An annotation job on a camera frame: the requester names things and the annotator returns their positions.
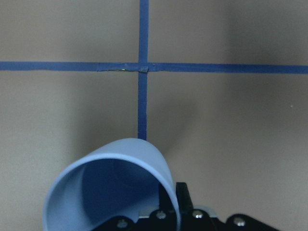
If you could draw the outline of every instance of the metal screw head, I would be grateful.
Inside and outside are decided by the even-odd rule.
[[[203,217],[203,212],[199,209],[196,209],[192,212],[192,216],[196,219],[201,219]]]
[[[128,225],[127,221],[125,221],[124,219],[121,219],[121,220],[119,220],[119,221],[117,222],[117,225],[116,225],[116,226],[117,226],[119,229],[124,229],[124,228],[127,227],[127,225]]]
[[[246,222],[243,218],[240,218],[240,217],[235,217],[233,219],[233,223],[237,226],[245,226]]]
[[[158,219],[165,219],[165,218],[167,217],[167,215],[165,214],[164,211],[157,211],[156,217],[157,217]]]

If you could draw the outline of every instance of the light blue plastic cup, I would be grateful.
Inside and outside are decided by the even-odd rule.
[[[43,208],[44,231],[90,231],[114,216],[136,222],[158,206],[165,188],[180,226],[169,167],[149,142],[128,138],[105,145],[68,166],[52,184]]]

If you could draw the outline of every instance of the bolt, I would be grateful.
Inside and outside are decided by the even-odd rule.
[[[192,212],[192,216],[196,219],[201,219],[203,217],[203,212],[199,209],[196,209]]]
[[[164,211],[157,211],[156,217],[158,219],[165,219],[167,217],[167,215],[164,213]]]
[[[127,225],[128,225],[127,221],[125,221],[124,219],[121,219],[121,220],[119,220],[119,221],[117,222],[117,225],[116,225],[116,226],[117,226],[119,229],[124,229],[124,228],[127,227]]]
[[[246,222],[243,218],[235,217],[233,223],[237,226],[245,226]]]

